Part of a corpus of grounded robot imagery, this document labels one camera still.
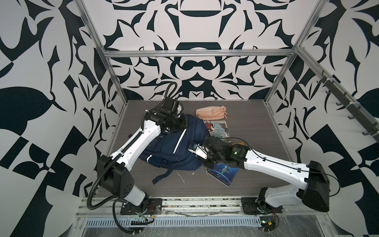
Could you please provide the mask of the illustrated comic book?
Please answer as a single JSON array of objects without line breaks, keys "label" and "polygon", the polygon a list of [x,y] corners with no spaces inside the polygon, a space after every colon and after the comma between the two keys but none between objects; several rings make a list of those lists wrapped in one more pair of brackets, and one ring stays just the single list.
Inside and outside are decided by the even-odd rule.
[{"label": "illustrated comic book", "polygon": [[225,120],[205,120],[204,123],[211,136],[229,138],[230,132]]}]

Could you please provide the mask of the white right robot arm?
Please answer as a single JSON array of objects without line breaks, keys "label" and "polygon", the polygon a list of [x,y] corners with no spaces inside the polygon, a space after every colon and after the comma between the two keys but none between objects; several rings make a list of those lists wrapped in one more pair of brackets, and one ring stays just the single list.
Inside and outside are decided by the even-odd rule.
[{"label": "white right robot arm", "polygon": [[285,161],[260,153],[247,143],[233,144],[215,136],[202,144],[191,144],[189,151],[209,169],[213,169],[215,164],[225,164],[287,182],[287,186],[263,189],[263,202],[268,206],[303,204],[320,212],[330,210],[330,176],[318,162],[302,164]]}]

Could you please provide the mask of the blue Little Prince book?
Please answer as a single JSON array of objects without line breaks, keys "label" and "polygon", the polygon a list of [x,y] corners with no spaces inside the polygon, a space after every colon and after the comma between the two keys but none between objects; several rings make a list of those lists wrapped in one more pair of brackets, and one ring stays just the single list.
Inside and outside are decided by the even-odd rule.
[{"label": "blue Little Prince book", "polygon": [[215,164],[212,169],[207,169],[206,172],[225,186],[230,186],[235,178],[239,168],[231,168],[225,164]]}]

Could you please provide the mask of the navy blue backpack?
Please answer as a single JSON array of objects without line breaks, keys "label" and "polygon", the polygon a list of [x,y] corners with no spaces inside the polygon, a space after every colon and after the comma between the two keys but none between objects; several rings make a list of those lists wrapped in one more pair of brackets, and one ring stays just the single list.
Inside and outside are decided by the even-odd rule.
[{"label": "navy blue backpack", "polygon": [[202,166],[201,161],[189,151],[190,145],[203,144],[209,137],[203,120],[186,114],[188,125],[175,133],[162,132],[140,155],[140,159],[157,168],[166,169],[166,173],[152,180],[156,184],[168,177],[175,170],[197,170]]}]

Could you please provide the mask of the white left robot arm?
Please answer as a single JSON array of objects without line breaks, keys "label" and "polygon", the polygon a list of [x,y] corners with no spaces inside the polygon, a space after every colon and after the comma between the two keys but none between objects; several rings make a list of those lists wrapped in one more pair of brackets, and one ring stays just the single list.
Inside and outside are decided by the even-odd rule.
[{"label": "white left robot arm", "polygon": [[141,206],[147,194],[135,185],[130,172],[143,151],[161,132],[178,132],[187,127],[183,109],[182,102],[166,97],[158,106],[146,110],[140,127],[131,138],[109,157],[98,160],[98,178],[92,187],[97,189],[100,186],[110,192],[112,198]]}]

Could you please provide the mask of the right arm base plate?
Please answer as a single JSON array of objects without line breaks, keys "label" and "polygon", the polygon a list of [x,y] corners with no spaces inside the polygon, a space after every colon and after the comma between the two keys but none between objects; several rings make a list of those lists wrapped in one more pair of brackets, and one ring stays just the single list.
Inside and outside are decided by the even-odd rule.
[{"label": "right arm base plate", "polygon": [[244,214],[248,215],[268,215],[268,214],[278,214],[282,213],[283,207],[272,207],[268,205],[265,201],[259,200],[255,197],[244,197],[241,198],[241,206]]}]

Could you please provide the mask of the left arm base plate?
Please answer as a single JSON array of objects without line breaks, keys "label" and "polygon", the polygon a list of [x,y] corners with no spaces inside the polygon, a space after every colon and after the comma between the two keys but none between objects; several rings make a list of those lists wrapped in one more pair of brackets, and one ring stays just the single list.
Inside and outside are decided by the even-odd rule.
[{"label": "left arm base plate", "polygon": [[125,203],[121,206],[121,215],[137,215],[141,212],[144,215],[154,215],[156,212],[160,212],[162,208],[161,198],[148,198],[144,199],[139,206],[135,206],[132,203]]}]

